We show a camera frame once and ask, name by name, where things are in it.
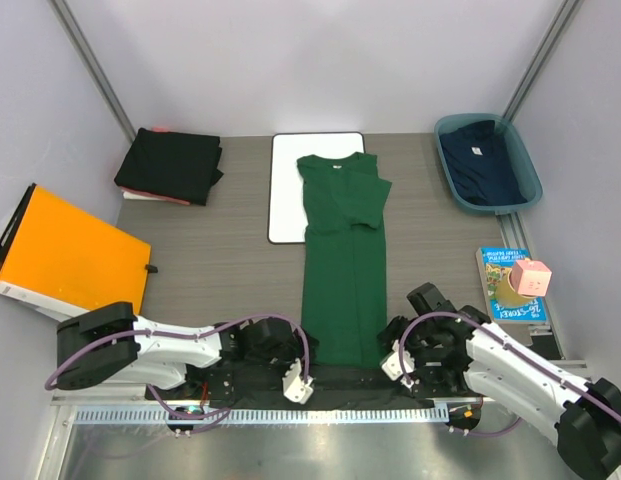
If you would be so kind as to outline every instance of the teal plastic bin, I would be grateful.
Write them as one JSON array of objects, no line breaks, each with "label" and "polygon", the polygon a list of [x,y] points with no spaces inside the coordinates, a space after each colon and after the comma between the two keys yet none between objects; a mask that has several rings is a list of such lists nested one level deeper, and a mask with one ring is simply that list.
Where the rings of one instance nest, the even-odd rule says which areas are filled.
[{"label": "teal plastic bin", "polygon": [[[480,122],[482,120],[494,120],[495,128],[504,132],[512,170],[514,171],[514,175],[519,183],[521,195],[523,195],[527,202],[520,203],[518,205],[474,205],[461,198],[454,186],[454,183],[452,183],[452,177],[450,177],[450,172],[448,170],[448,162],[446,161],[443,148],[441,147],[440,136],[444,133],[454,132],[458,128],[465,127],[466,125]],[[526,150],[526,147],[523,144],[523,141],[521,141],[521,137],[519,137],[519,134],[514,126],[499,115],[491,113],[464,113],[460,115],[449,115],[437,122],[434,127],[434,135],[437,142],[437,149],[439,150],[439,158],[441,159],[441,164],[443,165],[443,171],[448,179],[448,185],[450,185],[450,190],[452,191],[455,201],[464,212],[473,215],[507,215],[509,213],[529,208],[541,199],[543,189],[541,188],[541,182],[539,181],[537,172],[535,171],[532,161],[530,160],[530,155],[528,155],[528,151]]]}]

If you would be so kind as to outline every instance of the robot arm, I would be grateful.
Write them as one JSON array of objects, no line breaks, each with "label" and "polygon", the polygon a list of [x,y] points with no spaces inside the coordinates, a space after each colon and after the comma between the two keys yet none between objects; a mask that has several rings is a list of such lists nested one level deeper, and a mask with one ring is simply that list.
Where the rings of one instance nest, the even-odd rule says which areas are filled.
[{"label": "robot arm", "polygon": [[592,384],[564,371],[478,310],[457,312],[431,284],[408,298],[424,320],[399,317],[382,333],[393,345],[382,362],[390,378],[408,388],[427,383],[419,365],[436,358],[439,380],[460,393],[490,397],[536,427],[581,478],[605,479],[621,465],[621,423],[596,404],[621,415],[621,392],[612,383]]},{"label": "robot arm", "polygon": [[134,315],[131,304],[115,303],[58,326],[57,363],[62,365],[82,348],[112,334],[125,336],[79,355],[58,376],[56,388],[78,390],[107,382],[170,390],[187,381],[189,369],[208,368],[222,359],[236,360],[239,351],[247,351],[262,357],[261,361],[271,361],[277,355],[277,361],[289,366],[282,384],[290,401],[304,404],[313,392],[312,378],[304,378],[299,361],[311,354],[299,349],[302,342],[297,336],[305,334],[297,334],[279,318],[188,328],[150,321]]}]

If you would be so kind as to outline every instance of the pink toy block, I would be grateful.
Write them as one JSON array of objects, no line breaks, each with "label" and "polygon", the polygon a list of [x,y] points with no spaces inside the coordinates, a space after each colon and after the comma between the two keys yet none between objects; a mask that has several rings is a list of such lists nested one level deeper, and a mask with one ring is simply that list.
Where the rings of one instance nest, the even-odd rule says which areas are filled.
[{"label": "pink toy block", "polygon": [[538,260],[517,260],[512,266],[510,283],[519,295],[543,297],[548,291],[552,271]]}]

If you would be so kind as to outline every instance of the white wall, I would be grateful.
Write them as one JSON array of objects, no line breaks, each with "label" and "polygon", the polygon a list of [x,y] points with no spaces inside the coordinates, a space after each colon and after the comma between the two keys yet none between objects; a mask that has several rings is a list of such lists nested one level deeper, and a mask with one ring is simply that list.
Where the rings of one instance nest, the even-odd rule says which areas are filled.
[{"label": "white wall", "polygon": [[[126,148],[47,2],[0,1],[0,235],[31,182],[114,222]],[[2,480],[32,478],[55,366],[55,322],[0,297]]]},{"label": "white wall", "polygon": [[562,344],[621,387],[621,0],[584,2],[515,125],[544,188],[523,219]]},{"label": "white wall", "polygon": [[501,113],[560,0],[68,0],[136,127],[429,132]]}]

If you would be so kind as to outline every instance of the folded black clothing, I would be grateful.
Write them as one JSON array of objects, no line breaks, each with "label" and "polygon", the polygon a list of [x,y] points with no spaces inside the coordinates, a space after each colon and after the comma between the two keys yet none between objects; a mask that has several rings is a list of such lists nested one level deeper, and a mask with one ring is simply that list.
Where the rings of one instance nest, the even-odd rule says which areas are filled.
[{"label": "folded black clothing", "polygon": [[205,205],[223,176],[219,137],[140,128],[114,183],[123,189]]},{"label": "folded black clothing", "polygon": [[521,195],[505,139],[494,120],[471,123],[440,136],[452,183],[474,205],[517,205]]}]

